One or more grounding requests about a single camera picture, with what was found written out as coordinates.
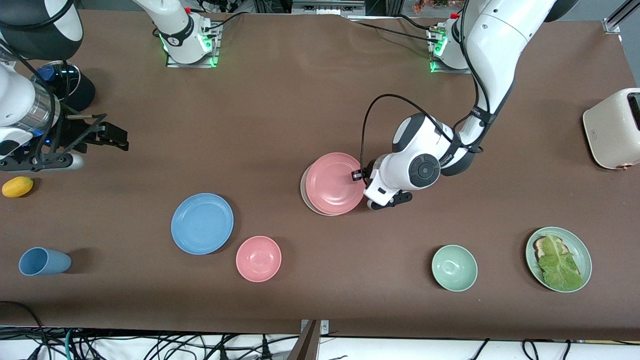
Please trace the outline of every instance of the lemon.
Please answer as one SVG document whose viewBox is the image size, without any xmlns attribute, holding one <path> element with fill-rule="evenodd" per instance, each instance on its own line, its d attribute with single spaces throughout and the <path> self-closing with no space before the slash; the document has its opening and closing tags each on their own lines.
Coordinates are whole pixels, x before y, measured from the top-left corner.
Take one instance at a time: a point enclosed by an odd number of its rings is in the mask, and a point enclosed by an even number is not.
<svg viewBox="0 0 640 360">
<path fill-rule="evenodd" d="M 6 197 L 21 197 L 31 191 L 33 180 L 26 176 L 14 177 L 2 185 L 2 194 Z"/>
</svg>

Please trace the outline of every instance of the blue cap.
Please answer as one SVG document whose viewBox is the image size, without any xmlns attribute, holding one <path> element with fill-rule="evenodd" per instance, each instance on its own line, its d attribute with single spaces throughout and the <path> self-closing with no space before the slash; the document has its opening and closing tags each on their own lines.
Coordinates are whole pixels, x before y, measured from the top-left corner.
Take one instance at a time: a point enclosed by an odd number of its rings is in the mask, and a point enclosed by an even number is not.
<svg viewBox="0 0 640 360">
<path fill-rule="evenodd" d="M 39 67 L 37 71 L 44 81 L 51 81 L 56 77 L 56 70 L 51 65 Z"/>
</svg>

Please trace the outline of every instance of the mint green plate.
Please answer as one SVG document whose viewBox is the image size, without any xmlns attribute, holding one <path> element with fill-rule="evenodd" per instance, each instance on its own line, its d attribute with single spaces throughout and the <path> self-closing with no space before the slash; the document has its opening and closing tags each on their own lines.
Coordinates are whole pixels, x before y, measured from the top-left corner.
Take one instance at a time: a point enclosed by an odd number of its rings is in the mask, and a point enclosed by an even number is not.
<svg viewBox="0 0 640 360">
<path fill-rule="evenodd" d="M 537 239 L 543 238 L 546 235 L 554 235 L 562 239 L 562 243 L 566 245 L 567 249 L 573 254 L 573 260 L 575 264 L 578 265 L 578 270 L 580 270 L 580 274 L 582 275 L 582 286 L 572 291 L 562 291 L 557 290 L 549 285 L 545 284 L 542 278 L 542 269 L 538 265 L 538 259 L 536 259 L 536 249 L 533 247 L 533 243 L 536 242 Z M 574 235 L 571 231 L 562 229 L 561 227 L 543 227 L 542 229 L 538 229 L 527 242 L 527 248 L 525 249 L 525 256 L 527 258 L 527 265 L 529 265 L 529 269 L 533 276 L 540 282 L 540 284 L 546 286 L 547 288 L 558 291 L 559 293 L 573 293 L 582 289 L 589 279 L 591 278 L 591 255 L 589 255 L 589 250 L 584 246 L 584 243 L 578 239 L 576 235 Z"/>
<path fill-rule="evenodd" d="M 458 245 L 441 247 L 433 256 L 431 271 L 438 284 L 450 291 L 465 291 L 478 277 L 476 259 Z"/>
</svg>

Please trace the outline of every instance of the lettuce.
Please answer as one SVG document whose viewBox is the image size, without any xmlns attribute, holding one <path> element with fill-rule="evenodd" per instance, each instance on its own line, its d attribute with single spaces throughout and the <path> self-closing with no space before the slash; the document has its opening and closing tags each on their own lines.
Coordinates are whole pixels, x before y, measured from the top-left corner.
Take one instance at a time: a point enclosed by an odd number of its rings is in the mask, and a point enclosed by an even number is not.
<svg viewBox="0 0 640 360">
<path fill-rule="evenodd" d="M 582 286 L 578 265 L 571 252 L 563 254 L 562 240 L 557 236 L 547 235 L 542 240 L 542 250 L 545 254 L 540 257 L 538 264 L 545 284 L 560 291 L 572 291 Z"/>
</svg>

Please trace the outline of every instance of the blue plate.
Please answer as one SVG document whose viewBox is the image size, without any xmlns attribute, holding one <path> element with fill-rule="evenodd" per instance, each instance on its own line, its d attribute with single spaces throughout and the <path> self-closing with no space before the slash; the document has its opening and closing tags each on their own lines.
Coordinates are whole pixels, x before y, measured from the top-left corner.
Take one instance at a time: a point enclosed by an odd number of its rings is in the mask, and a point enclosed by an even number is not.
<svg viewBox="0 0 640 360">
<path fill-rule="evenodd" d="M 186 199 L 173 214 L 171 235 L 176 245 L 193 255 L 204 255 L 222 247 L 234 228 L 229 203 L 212 193 Z"/>
</svg>

